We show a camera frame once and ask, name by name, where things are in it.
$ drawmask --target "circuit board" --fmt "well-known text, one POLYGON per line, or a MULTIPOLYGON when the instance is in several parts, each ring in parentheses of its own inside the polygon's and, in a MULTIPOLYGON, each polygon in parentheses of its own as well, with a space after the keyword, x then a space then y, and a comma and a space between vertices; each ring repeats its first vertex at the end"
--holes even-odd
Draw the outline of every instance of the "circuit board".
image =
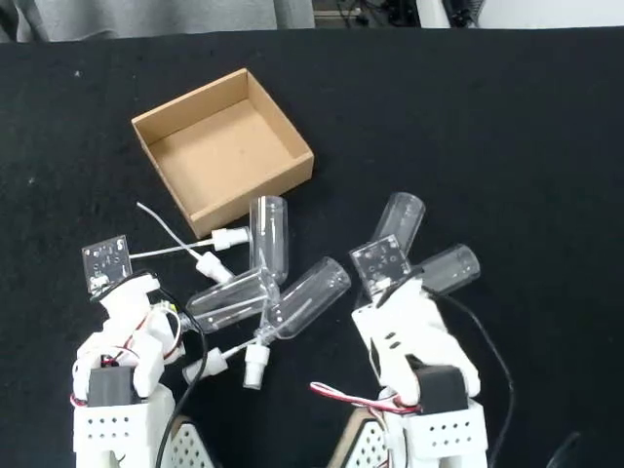
POLYGON ((82 261, 90 294, 101 293, 133 272, 126 236, 83 247, 82 261))
POLYGON ((351 252, 351 258, 370 298, 396 285, 411 272, 394 234, 359 247, 351 252))

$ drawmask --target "red and white wire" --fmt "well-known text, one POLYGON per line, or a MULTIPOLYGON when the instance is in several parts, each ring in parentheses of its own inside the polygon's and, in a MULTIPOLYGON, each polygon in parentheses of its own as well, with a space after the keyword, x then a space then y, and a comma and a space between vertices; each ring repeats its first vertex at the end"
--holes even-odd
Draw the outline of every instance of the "red and white wire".
POLYGON ((347 395, 323 382, 310 382, 310 390, 333 400, 350 403, 356 407, 373 408, 380 411, 393 412, 395 414, 412 414, 419 411, 419 407, 405 407, 401 404, 401 398, 398 395, 392 395, 382 400, 369 400, 368 398, 347 395))

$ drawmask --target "wire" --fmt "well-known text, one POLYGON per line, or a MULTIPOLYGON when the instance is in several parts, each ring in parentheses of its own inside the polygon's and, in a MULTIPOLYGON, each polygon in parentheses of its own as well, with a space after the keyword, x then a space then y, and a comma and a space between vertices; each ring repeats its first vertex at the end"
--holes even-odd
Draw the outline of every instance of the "wire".
POLYGON ((335 6, 338 9, 338 13, 340 14, 340 17, 344 21, 344 25, 348 29, 350 29, 351 28, 351 22, 349 21, 349 18, 344 15, 344 12, 342 11, 342 5, 340 5, 342 3, 342 1, 343 0, 335 0, 335 6))
POLYGON ((310 390, 324 397, 350 403, 356 407, 373 408, 375 410, 393 412, 395 414, 413 414, 420 411, 420 406, 405 407, 398 395, 392 395, 382 400, 369 400, 367 398, 354 397, 336 390, 323 382, 310 382, 310 390))
POLYGON ((232 356, 234 356, 235 354, 243 351, 245 348, 247 348, 250 344, 254 344, 256 342, 257 338, 253 337, 252 339, 250 339, 249 341, 245 341, 244 343, 239 344, 238 346, 234 346, 233 348, 228 349, 227 351, 225 351, 224 353, 221 354, 221 357, 223 359, 230 359, 232 356))
POLYGON ((515 390, 515 385, 514 385, 514 379, 511 376, 511 371, 507 367, 505 360, 503 359, 502 355, 498 351, 498 348, 496 348, 496 345, 494 344, 488 332, 486 331, 486 328, 481 323, 481 320, 479 320, 479 317, 477 317, 477 314, 475 314, 472 311, 472 309, 470 309, 470 307, 458 301, 454 297, 451 297, 450 295, 447 295, 441 292, 435 292, 434 290, 425 288, 424 286, 422 287, 422 290, 428 293, 429 295, 431 295, 432 297, 434 297, 435 299, 441 299, 445 301, 446 303, 452 305, 456 309, 467 314, 472 319, 472 321, 475 323, 475 325, 479 329, 479 332, 481 332, 481 335, 483 336, 484 340, 486 341, 487 346, 489 346, 489 349, 491 350, 492 354, 496 358, 496 361, 498 361, 498 365, 500 366, 500 368, 503 370, 503 373, 505 374, 505 379, 507 380, 507 387, 509 391, 509 403, 507 406, 507 414, 505 415, 503 425, 500 429, 500 432, 498 433, 496 442, 494 442, 494 445, 492 446, 492 449, 489 453, 489 461, 487 463, 487 466, 489 468, 493 468, 496 465, 496 461, 498 461, 498 455, 500 454, 500 450, 502 448, 503 442, 505 442, 505 437, 507 436, 507 432, 509 431, 509 426, 511 425, 511 418, 514 413, 514 407, 516 406, 516 390, 515 390))
POLYGON ((174 320, 177 322, 177 331, 175 332, 174 345, 172 346, 172 349, 170 349, 163 355, 163 359, 167 360, 171 357, 172 354, 174 354, 174 352, 177 350, 179 346, 179 339, 182 336, 182 321, 179 318, 179 314, 174 312, 172 309, 169 309, 169 308, 165 309, 165 315, 171 315, 172 317, 174 317, 174 320))
MULTIPOLYGON (((189 249, 191 247, 208 247, 214 244, 215 241, 213 239, 207 239, 205 241, 194 242, 192 244, 185 244, 189 249)), ((162 254, 170 254, 171 252, 179 252, 185 251, 186 248, 183 246, 169 247, 168 249, 161 249, 160 251, 150 251, 150 252, 141 252, 141 253, 132 253, 130 255, 130 260, 136 260, 139 258, 147 258, 149 256, 157 256, 162 254)))
POLYGON ((100 292, 99 294, 92 295, 89 298, 89 301, 90 302, 101 302, 105 297, 107 297, 109 294, 111 294, 113 291, 115 291, 120 286, 125 285, 130 280, 133 280, 134 278, 138 278, 139 276, 143 276, 143 275, 152 275, 153 277, 156 277, 156 275, 151 270, 147 270, 145 268, 141 268, 140 270, 137 270, 137 271, 131 273, 130 275, 128 275, 127 277, 119 280, 117 283, 115 283, 110 288, 105 289, 104 291, 100 292))
POLYGON ((202 374, 204 373, 204 369, 206 368, 206 362, 208 361, 208 344, 206 343, 206 336, 204 335, 204 332, 202 331, 202 327, 199 325, 197 320, 195 320, 195 317, 193 317, 192 314, 190 314, 185 308, 183 308, 180 305, 179 301, 176 300, 169 292, 167 292, 167 290, 164 290, 161 288, 160 292, 177 308, 177 310, 179 310, 181 313, 186 315, 186 317, 188 317, 188 320, 191 322, 191 324, 193 324, 193 327, 195 327, 195 329, 197 330, 197 333, 202 338, 203 358, 202 358, 202 363, 200 364, 200 367, 197 373, 195 374, 195 377, 193 377, 193 380, 191 380, 191 382, 189 383, 188 388, 182 395, 182 398, 180 398, 179 401, 177 402, 177 405, 175 405, 174 412, 172 412, 172 415, 169 417, 169 421, 167 421, 167 425, 165 426, 165 432, 163 433, 163 438, 161 439, 160 446, 158 447, 158 454, 156 455, 155 468, 160 468, 163 463, 163 457, 165 456, 165 447, 167 446, 167 440, 169 439, 169 436, 172 432, 176 419, 181 413, 182 407, 184 406, 184 404, 190 397, 191 393, 197 386, 197 383, 202 378, 202 374))
POLYGON ((177 235, 174 233, 174 231, 171 229, 171 227, 169 227, 167 225, 167 223, 161 218, 159 217, 157 214, 155 214, 154 212, 152 212, 149 208, 147 208, 145 205, 143 205, 141 202, 136 202, 136 206, 139 207, 140 209, 142 209, 144 212, 146 212, 148 215, 152 216, 154 219, 156 219, 156 221, 158 221, 158 223, 163 226, 163 229, 165 229, 165 231, 167 231, 167 234, 169 234, 172 239, 174 239, 183 249, 185 249, 187 252, 189 252, 191 254, 191 256, 193 256, 195 259, 199 260, 202 258, 201 255, 199 255, 198 253, 196 253, 195 251, 193 251, 190 247, 188 247, 186 244, 184 244, 179 237, 177 237, 177 235))
MULTIPOLYGON (((395 285, 394 287, 388 288, 386 291, 384 291, 375 305, 376 308, 381 307, 381 305, 383 305, 383 303, 386 302, 398 288, 400 288, 407 281, 411 280, 412 278, 414 278, 415 276, 418 276, 421 273, 422 273, 421 268, 415 268, 408 274, 408 276, 406 276, 399 283, 397 283, 397 285, 395 285)), ((481 323, 481 320, 479 320, 479 317, 477 317, 477 314, 475 314, 470 307, 468 307, 464 303, 458 301, 454 297, 451 297, 450 295, 445 294, 443 292, 437 292, 425 286, 422 286, 421 288, 423 291, 425 291, 427 294, 432 296, 434 299, 443 300, 447 302, 448 304, 452 305, 456 309, 467 314, 468 317, 472 319, 472 321, 475 323, 475 325, 479 329, 479 332, 481 332, 482 337, 486 341, 487 346, 489 346, 489 349, 491 350, 492 354, 496 358, 496 361, 498 361, 498 365, 500 366, 503 373, 505 374, 505 379, 507 380, 507 388, 509 391, 509 403, 507 407, 507 414, 505 415, 505 419, 503 421, 503 425, 489 453, 489 462, 487 463, 487 466, 488 468, 493 468, 496 465, 496 461, 498 460, 498 455, 500 454, 500 450, 502 448, 503 442, 505 441, 505 437, 507 436, 507 432, 509 431, 509 426, 511 425, 511 418, 514 413, 514 408, 516 406, 516 389, 514 385, 514 379, 512 378, 511 372, 509 371, 509 368, 507 367, 505 360, 503 359, 502 355, 498 351, 498 348, 496 348, 496 345, 494 344, 488 332, 486 331, 486 328, 481 323)))
POLYGON ((84 400, 78 400, 76 398, 76 395, 74 395, 73 393, 69 395, 69 403, 71 403, 71 405, 75 408, 82 408, 87 405, 87 402, 85 402, 84 400))
POLYGON ((351 28, 351 15, 353 15, 353 10, 355 10, 355 7, 358 5, 360 0, 353 0, 353 2, 351 3, 351 6, 349 7, 349 10, 347 10, 346 15, 344 14, 342 10, 342 6, 340 5, 343 1, 344 0, 336 0, 335 6, 338 9, 338 13, 340 14, 340 17, 344 21, 344 25, 350 29, 351 28))
POLYGON ((576 431, 567 436, 559 448, 555 450, 555 453, 553 453, 553 456, 548 462, 548 465, 546 465, 546 468, 563 468, 563 463, 567 461, 570 451, 576 447, 580 437, 580 433, 576 431))

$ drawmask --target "gray curtain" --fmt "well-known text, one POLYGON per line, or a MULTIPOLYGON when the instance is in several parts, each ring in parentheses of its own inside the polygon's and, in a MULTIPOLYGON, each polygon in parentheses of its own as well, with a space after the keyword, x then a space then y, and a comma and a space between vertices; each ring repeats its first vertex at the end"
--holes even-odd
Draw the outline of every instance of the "gray curtain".
POLYGON ((0 0, 0 42, 305 27, 312 0, 0 0))

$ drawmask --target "white 3d-printed part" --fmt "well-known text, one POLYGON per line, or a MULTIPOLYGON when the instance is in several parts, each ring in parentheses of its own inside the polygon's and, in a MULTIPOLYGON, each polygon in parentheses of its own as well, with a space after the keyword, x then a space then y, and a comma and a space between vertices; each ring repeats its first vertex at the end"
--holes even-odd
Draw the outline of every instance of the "white 3d-printed part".
POLYGON ((381 426, 376 421, 362 425, 343 468, 376 468, 388 459, 388 448, 381 426))
POLYGON ((180 426, 172 446, 174 468, 215 468, 193 424, 180 426))

